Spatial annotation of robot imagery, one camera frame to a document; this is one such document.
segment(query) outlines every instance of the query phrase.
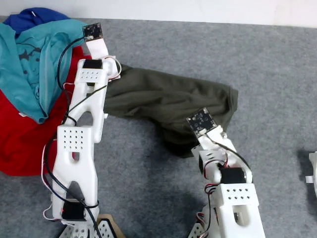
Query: green cloth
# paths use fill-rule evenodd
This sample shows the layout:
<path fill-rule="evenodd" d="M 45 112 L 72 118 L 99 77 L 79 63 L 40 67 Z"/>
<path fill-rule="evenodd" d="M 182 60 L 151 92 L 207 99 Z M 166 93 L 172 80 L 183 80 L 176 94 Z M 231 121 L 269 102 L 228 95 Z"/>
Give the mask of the green cloth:
<path fill-rule="evenodd" d="M 168 148 L 187 156 L 197 140 L 186 118 L 206 107 L 226 130 L 237 101 L 238 91 L 225 84 L 123 65 L 121 79 L 108 85 L 105 112 L 154 121 Z"/>

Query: perforated bracket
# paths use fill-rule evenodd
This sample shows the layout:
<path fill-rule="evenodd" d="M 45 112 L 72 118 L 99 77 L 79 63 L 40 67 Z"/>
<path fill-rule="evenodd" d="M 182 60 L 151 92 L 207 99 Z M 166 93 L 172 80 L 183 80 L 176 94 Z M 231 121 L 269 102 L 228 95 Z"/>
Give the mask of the perforated bracket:
<path fill-rule="evenodd" d="M 198 238 L 204 232 L 204 228 L 199 223 L 195 223 L 190 231 L 188 238 Z"/>
<path fill-rule="evenodd" d="M 217 206 L 259 205 L 253 183 L 221 183 L 213 194 Z"/>
<path fill-rule="evenodd" d="M 101 220 L 98 230 L 102 238 L 117 238 L 109 220 Z M 58 238 L 89 238 L 88 228 L 77 228 L 68 225 Z M 96 231 L 94 231 L 94 238 L 99 238 Z"/>
<path fill-rule="evenodd" d="M 221 237 L 265 238 L 253 183 L 221 183 L 212 198 Z"/>

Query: pile of clothes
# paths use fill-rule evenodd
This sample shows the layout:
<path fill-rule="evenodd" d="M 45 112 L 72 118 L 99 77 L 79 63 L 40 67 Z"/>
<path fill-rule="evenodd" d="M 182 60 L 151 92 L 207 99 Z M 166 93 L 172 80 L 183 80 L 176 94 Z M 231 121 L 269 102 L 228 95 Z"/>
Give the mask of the pile of clothes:
<path fill-rule="evenodd" d="M 65 47 L 83 36 L 84 25 L 47 8 L 26 9 L 0 24 L 0 171 L 40 174 L 43 147 L 56 133 L 67 106 L 56 80 L 57 63 Z M 62 83 L 72 84 L 78 60 L 90 59 L 82 43 L 64 55 Z M 167 148 L 187 157 L 197 141 L 186 117 L 206 107 L 226 129 L 237 98 L 238 92 L 228 85 L 122 65 L 121 78 L 108 85 L 104 111 L 150 119 L 161 128 Z M 53 145 L 50 156 L 55 154 Z"/>

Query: white robot bracket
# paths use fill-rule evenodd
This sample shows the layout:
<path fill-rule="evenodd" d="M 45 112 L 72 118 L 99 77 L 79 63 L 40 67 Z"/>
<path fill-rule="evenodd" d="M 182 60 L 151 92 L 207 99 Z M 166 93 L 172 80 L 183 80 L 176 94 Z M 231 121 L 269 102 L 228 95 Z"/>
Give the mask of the white robot bracket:
<path fill-rule="evenodd" d="M 194 225 L 188 238 L 265 238 L 249 166 L 238 156 L 231 140 L 207 109 L 187 121 L 200 143 L 192 153 L 208 186 L 214 189 L 209 195 L 210 204 L 200 213 L 204 218 Z M 225 173 L 221 168 L 229 171 L 226 176 L 232 177 L 230 182 L 224 183 Z M 234 168 L 240 171 L 237 183 L 234 183 L 237 175 Z"/>
<path fill-rule="evenodd" d="M 84 33 L 101 34 L 100 24 L 86 27 Z M 100 37 L 86 42 L 92 55 L 92 60 L 78 61 L 78 70 L 75 77 L 75 87 L 70 103 L 68 115 L 76 121 L 83 113 L 89 111 L 93 117 L 92 126 L 76 126 L 75 122 L 67 119 L 65 124 L 57 127 L 57 156 L 53 168 L 53 175 L 67 188 L 72 182 L 77 182 L 84 196 L 87 206 L 97 220 L 99 214 L 98 179 L 94 165 L 94 143 L 99 143 L 102 136 L 104 120 L 104 105 L 106 89 L 109 79 L 118 76 L 115 57 L 108 56 L 104 40 Z M 74 202 L 66 197 L 66 191 L 53 181 L 54 191 L 64 199 Z M 60 237 L 86 238 L 88 234 L 95 234 L 93 220 L 86 210 L 83 210 L 83 219 L 65 217 L 64 201 L 55 194 L 51 196 L 53 217 L 61 220 L 68 227 Z M 115 237 L 108 230 L 107 237 Z"/>

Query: white wire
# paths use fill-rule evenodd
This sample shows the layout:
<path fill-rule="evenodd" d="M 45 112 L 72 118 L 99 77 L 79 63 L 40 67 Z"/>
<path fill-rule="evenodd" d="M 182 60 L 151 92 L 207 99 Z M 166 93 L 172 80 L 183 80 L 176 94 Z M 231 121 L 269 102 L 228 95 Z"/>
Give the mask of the white wire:
<path fill-rule="evenodd" d="M 63 88 L 64 88 L 64 89 L 65 89 L 65 85 L 66 85 L 66 84 L 75 85 L 74 83 L 64 83 L 64 84 L 63 84 Z"/>
<path fill-rule="evenodd" d="M 66 221 L 60 221 L 62 224 L 64 224 L 64 225 L 68 225 L 68 226 L 71 226 L 71 227 L 75 227 L 75 225 L 74 224 L 70 224 L 70 223 L 68 223 L 68 222 L 66 222 Z"/>
<path fill-rule="evenodd" d="M 119 68 L 120 68 L 119 73 L 118 73 L 116 76 L 114 76 L 114 77 L 112 77 L 112 78 L 109 78 L 109 80 L 113 80 L 113 79 L 115 79 L 115 78 L 117 78 L 117 77 L 120 76 L 120 74 L 121 74 L 121 72 L 122 72 L 122 66 L 121 66 L 120 62 L 119 62 L 115 57 L 113 57 L 113 56 L 106 56 L 104 59 L 107 59 L 107 58 L 111 58 L 111 59 L 113 59 L 114 61 L 116 61 L 116 62 L 118 63 L 118 65 L 119 65 Z"/>
<path fill-rule="evenodd" d="M 43 211 L 43 217 L 44 217 L 46 220 L 55 221 L 55 220 L 56 220 L 55 218 L 48 218 L 48 217 L 46 216 L 46 212 L 47 212 L 48 210 L 50 210 L 51 207 L 52 207 L 52 203 L 50 204 L 50 206 L 49 206 L 47 209 L 45 209 L 45 210 Z"/>

